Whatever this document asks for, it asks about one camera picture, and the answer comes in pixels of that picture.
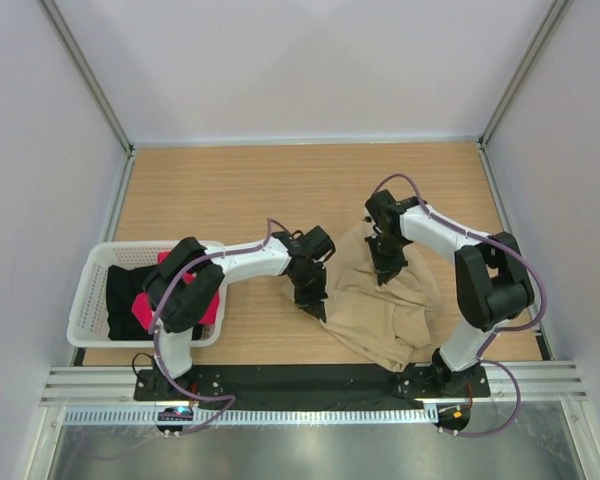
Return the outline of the beige t shirt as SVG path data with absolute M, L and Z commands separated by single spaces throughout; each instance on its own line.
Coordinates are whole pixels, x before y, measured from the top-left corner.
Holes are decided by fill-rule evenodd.
M 403 249 L 408 265 L 379 285 L 365 238 L 370 225 L 359 222 L 336 240 L 327 261 L 326 320 L 301 315 L 322 326 L 344 346 L 390 372 L 401 372 L 416 350 L 432 344 L 429 323 L 443 299 L 424 257 L 413 245 Z

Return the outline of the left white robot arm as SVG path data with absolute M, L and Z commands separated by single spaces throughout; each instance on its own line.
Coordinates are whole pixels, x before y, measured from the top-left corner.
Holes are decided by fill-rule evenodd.
M 134 398 L 196 400 L 191 334 L 212 300 L 225 286 L 257 277 L 286 276 L 297 308 L 326 320 L 326 261 L 336 251 L 319 227 L 307 233 L 284 231 L 264 239 L 229 247 L 205 246 L 194 237 L 181 240 L 148 275 L 143 284 L 153 318 L 150 370 L 136 375 Z

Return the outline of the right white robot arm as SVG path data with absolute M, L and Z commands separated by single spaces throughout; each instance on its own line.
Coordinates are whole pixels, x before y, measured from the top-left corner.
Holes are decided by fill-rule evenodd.
M 395 199 L 387 190 L 365 203 L 372 234 L 369 246 L 377 283 L 384 285 L 407 267 L 406 246 L 420 243 L 454 266 L 461 320 L 434 351 L 429 382 L 442 396 L 458 396 L 477 375 L 487 339 L 535 299 L 515 237 L 489 235 L 440 214 L 416 197 Z

